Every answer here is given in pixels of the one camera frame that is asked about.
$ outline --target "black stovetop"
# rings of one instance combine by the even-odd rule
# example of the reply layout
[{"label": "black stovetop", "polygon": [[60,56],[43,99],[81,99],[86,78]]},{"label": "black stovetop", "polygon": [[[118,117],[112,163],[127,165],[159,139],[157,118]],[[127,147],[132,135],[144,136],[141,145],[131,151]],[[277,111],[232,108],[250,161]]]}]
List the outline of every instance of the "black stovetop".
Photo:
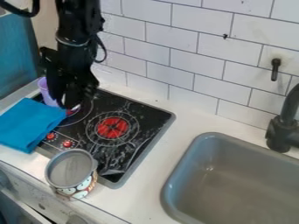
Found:
[{"label": "black stovetop", "polygon": [[[33,98],[41,102],[41,94]],[[79,148],[98,160],[101,183],[122,185],[169,127],[172,114],[98,90],[84,101],[39,145],[55,155]]]}]

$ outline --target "purple object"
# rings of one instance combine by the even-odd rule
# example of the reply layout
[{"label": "purple object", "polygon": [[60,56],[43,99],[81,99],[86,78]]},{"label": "purple object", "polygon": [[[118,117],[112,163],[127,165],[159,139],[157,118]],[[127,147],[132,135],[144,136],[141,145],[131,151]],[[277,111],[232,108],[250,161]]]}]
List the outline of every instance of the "purple object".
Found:
[{"label": "purple object", "polygon": [[40,89],[40,93],[43,95],[44,102],[46,105],[51,107],[58,107],[58,103],[56,100],[53,100],[52,97],[49,95],[49,89],[46,84],[46,77],[42,77],[38,81],[38,87]]}]

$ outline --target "toy stove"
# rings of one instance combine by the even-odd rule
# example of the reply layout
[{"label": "toy stove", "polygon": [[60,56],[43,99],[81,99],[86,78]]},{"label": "toy stove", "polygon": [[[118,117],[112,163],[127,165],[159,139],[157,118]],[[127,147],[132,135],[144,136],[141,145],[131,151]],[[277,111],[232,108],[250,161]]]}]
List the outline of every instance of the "toy stove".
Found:
[{"label": "toy stove", "polygon": [[[41,102],[41,94],[34,100]],[[98,90],[96,99],[67,111],[39,147],[49,158],[68,149],[89,151],[98,160],[99,182],[117,188],[170,126],[174,115]]]}]

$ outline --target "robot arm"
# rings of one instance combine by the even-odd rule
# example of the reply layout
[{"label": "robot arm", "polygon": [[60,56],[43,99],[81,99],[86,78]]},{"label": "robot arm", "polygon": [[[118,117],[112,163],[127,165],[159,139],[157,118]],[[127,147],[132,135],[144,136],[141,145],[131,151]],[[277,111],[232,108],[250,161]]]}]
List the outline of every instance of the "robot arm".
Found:
[{"label": "robot arm", "polygon": [[[40,48],[41,66],[45,69],[50,96],[61,108],[72,109],[85,98],[93,98],[99,82],[90,67],[101,63],[107,51],[97,33],[103,31],[99,0],[55,0],[59,15],[56,33],[58,50]],[[0,0],[0,6],[23,17],[34,17],[39,11],[39,0],[33,0],[32,12],[19,10]],[[104,59],[97,61],[98,47]]]}]

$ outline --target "stove knob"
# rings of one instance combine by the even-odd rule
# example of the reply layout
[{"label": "stove knob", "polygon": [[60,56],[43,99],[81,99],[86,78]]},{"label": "stove knob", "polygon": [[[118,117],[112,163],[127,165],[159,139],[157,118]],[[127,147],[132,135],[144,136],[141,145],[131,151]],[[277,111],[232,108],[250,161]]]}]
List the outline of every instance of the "stove knob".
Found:
[{"label": "stove knob", "polygon": [[46,139],[47,140],[53,140],[55,138],[55,133],[51,132],[49,134],[46,135]]},{"label": "stove knob", "polygon": [[73,146],[73,142],[71,140],[65,140],[62,145],[65,148],[71,148]]}]

